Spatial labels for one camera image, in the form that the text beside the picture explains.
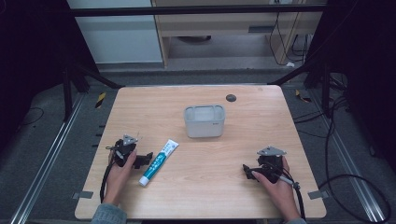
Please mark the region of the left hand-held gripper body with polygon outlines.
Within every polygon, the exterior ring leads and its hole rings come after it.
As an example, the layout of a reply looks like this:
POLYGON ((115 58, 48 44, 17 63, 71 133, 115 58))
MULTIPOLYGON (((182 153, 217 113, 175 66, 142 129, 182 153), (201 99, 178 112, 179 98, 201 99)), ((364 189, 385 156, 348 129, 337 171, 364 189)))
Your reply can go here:
POLYGON ((113 152, 113 161, 119 167, 123 167, 129 155, 134 151, 137 142, 138 140, 136 138, 125 134, 114 146, 106 147, 106 149, 113 152))

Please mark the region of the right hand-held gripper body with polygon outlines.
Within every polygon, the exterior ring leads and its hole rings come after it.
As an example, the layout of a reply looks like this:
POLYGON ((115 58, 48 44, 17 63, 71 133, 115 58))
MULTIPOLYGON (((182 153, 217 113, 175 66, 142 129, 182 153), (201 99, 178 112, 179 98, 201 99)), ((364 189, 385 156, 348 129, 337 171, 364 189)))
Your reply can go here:
POLYGON ((269 146, 259 150, 257 154, 259 155, 258 164, 260 165, 258 172, 264 175, 272 184, 275 184, 282 176, 282 158, 286 155, 286 152, 269 146))

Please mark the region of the white and teal toothpaste tube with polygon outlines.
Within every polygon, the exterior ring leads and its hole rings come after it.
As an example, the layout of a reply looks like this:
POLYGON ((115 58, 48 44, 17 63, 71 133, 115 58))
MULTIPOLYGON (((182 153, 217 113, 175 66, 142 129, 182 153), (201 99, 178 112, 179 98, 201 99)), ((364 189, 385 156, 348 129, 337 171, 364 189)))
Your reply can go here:
POLYGON ((161 167, 164 165, 168 157, 174 152, 174 150, 179 146, 179 143, 172 139, 169 139, 163 146, 162 150, 157 154, 154 161, 148 167, 146 172, 139 179, 139 184, 145 187, 148 182, 154 177, 161 167))

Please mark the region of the grey plastic holder box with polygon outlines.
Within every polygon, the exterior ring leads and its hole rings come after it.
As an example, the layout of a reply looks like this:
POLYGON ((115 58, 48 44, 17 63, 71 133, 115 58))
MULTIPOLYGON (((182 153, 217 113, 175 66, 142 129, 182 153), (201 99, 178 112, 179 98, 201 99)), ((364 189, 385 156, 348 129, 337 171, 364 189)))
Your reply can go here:
POLYGON ((187 136, 218 137, 223 134, 225 109, 222 105, 192 105, 184 110, 187 136))

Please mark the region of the person's left hand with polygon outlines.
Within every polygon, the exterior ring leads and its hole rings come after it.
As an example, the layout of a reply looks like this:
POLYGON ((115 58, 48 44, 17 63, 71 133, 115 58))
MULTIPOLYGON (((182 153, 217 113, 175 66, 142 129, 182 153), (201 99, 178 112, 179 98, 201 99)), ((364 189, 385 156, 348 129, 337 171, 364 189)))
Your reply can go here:
POLYGON ((117 164, 112 165, 106 181, 106 193, 103 203, 111 203, 116 206, 120 204, 120 196, 134 169, 135 159, 136 152, 133 151, 122 167, 117 164))

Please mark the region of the person's right hand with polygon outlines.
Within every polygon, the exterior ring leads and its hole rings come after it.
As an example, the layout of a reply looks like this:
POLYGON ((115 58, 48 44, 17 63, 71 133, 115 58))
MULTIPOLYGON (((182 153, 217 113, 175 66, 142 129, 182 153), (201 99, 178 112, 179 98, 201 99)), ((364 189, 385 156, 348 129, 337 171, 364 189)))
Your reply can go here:
POLYGON ((301 218, 290 184, 283 180, 278 180, 273 184, 260 173, 252 172, 252 174, 262 184, 271 202, 287 224, 291 224, 301 218))

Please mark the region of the yellow and black tape strip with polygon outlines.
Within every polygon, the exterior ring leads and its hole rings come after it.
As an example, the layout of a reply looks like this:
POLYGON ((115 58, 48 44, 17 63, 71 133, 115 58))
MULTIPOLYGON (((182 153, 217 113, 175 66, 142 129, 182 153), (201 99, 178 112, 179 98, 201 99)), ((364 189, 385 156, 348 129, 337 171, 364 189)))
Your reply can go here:
POLYGON ((309 95, 309 92, 307 90, 296 90, 295 95, 298 99, 305 103, 311 103, 311 97, 309 95))
POLYGON ((99 96, 98 96, 98 99, 97 99, 97 101, 95 103, 94 108, 100 108, 102 103, 103 103, 103 101, 105 100, 105 97, 106 97, 106 93, 105 92, 101 92, 99 94, 99 96))

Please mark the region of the black stand leg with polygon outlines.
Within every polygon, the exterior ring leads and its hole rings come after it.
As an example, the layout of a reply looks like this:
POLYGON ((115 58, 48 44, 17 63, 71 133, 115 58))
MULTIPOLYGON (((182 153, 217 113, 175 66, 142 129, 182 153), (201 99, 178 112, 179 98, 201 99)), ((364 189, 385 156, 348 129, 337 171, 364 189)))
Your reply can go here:
POLYGON ((287 75, 269 82, 269 85, 281 86, 287 81, 299 76, 302 73, 307 73, 308 76, 305 78, 304 85, 310 89, 315 87, 321 82, 321 109, 327 118, 331 116, 330 111, 330 75, 331 67, 324 59, 310 59, 305 62, 299 68, 291 71, 287 75))
POLYGON ((78 92, 87 92, 90 89, 85 76, 92 77, 111 89, 122 88, 122 85, 101 76, 98 72, 94 72, 86 66, 69 63, 63 70, 64 121, 69 120, 73 112, 71 85, 74 85, 78 92))

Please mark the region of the white cabinet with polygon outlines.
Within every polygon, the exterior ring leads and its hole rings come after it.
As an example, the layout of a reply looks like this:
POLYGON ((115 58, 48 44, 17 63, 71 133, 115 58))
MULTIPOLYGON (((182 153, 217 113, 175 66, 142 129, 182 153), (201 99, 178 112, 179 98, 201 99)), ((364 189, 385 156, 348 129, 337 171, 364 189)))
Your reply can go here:
MULTIPOLYGON (((67 0, 72 9, 150 7, 150 0, 67 0)), ((77 17, 97 64, 161 63, 153 16, 77 17)))

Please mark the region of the black curtain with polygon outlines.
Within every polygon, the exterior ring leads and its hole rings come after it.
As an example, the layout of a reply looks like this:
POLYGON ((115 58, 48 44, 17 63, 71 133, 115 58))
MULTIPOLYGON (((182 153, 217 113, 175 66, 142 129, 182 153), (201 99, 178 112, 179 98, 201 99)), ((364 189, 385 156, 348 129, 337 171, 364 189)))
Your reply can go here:
POLYGON ((369 141, 396 173, 396 0, 327 0, 311 52, 327 51, 369 141))
POLYGON ((76 63, 98 70, 77 21, 52 13, 68 8, 67 0, 0 0, 0 154, 34 96, 63 82, 64 57, 51 37, 76 63))

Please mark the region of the light wooden desk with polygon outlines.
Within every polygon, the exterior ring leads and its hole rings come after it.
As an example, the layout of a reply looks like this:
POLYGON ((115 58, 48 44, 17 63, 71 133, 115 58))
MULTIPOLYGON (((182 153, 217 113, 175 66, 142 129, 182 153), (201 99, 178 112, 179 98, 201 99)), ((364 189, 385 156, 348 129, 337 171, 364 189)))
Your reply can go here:
MULTIPOLYGON (((314 5, 327 0, 150 0, 155 7, 227 5, 314 5)), ((318 27, 319 12, 225 13, 157 15, 159 36, 253 35, 264 34, 277 63, 286 63, 294 38, 312 35, 318 27)))

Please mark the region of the grey metal table bracket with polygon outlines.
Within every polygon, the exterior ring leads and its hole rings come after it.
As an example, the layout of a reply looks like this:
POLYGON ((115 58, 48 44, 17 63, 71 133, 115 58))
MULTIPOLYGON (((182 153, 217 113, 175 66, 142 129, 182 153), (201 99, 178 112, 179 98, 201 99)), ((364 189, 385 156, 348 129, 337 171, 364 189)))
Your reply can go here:
POLYGON ((74 192, 72 195, 72 199, 78 200, 80 198, 82 199, 91 199, 93 195, 92 191, 80 191, 80 192, 74 192))
POLYGON ((329 193, 327 190, 316 190, 316 191, 311 191, 308 193, 308 197, 311 200, 315 199, 326 199, 329 197, 329 193))

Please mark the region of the metal floor rail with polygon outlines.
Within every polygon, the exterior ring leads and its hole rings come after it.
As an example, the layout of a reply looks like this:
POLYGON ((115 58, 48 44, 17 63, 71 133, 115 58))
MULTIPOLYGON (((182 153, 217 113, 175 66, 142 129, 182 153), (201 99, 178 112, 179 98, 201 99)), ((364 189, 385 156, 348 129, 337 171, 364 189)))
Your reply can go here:
POLYGON ((8 224, 25 224, 29 217, 35 202, 43 189, 52 166, 56 162, 58 155, 64 145, 64 141, 67 138, 77 116, 81 109, 81 105, 84 101, 86 94, 78 93, 75 102, 72 104, 72 110, 69 117, 62 123, 60 130, 57 132, 49 151, 43 160, 40 168, 38 169, 35 178, 25 193, 23 200, 18 206, 17 210, 13 214, 8 224))
POLYGON ((377 202, 372 192, 372 189, 374 189, 375 186, 361 176, 360 170, 357 168, 355 162, 352 160, 350 154, 347 152, 347 148, 344 145, 344 142, 342 141, 339 133, 335 129, 335 124, 333 123, 333 108, 338 104, 343 103, 345 99, 338 98, 334 101, 332 107, 330 107, 331 116, 327 118, 321 109, 321 100, 318 93, 316 91, 309 91, 309 94, 311 95, 313 104, 321 113, 320 116, 324 125, 328 128, 325 143, 326 181, 324 182, 324 184, 328 186, 329 192, 332 194, 333 199, 344 211, 349 213, 357 220, 360 220, 361 222, 365 222, 367 224, 388 224, 388 219, 391 215, 391 209, 388 209, 387 215, 383 213, 379 206, 379 203, 377 202), (346 171, 344 174, 330 176, 329 144, 332 144, 332 149, 337 153, 337 156, 342 163, 344 170, 346 171), (346 178, 351 183, 354 192, 360 200, 361 206, 365 212, 364 217, 360 217, 357 214, 354 214, 350 209, 347 208, 345 204, 341 203, 340 198, 333 192, 332 182, 341 178, 346 178))

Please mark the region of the black horizontal frame bar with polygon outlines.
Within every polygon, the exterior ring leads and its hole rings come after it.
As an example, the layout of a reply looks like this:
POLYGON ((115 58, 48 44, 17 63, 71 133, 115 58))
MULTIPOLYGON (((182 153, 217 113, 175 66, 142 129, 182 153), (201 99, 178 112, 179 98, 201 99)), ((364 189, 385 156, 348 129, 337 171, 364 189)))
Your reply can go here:
POLYGON ((319 12, 326 4, 314 5, 227 5, 189 7, 119 7, 69 9, 67 14, 74 17, 100 16, 146 16, 146 15, 189 15, 225 13, 272 13, 272 12, 319 12))

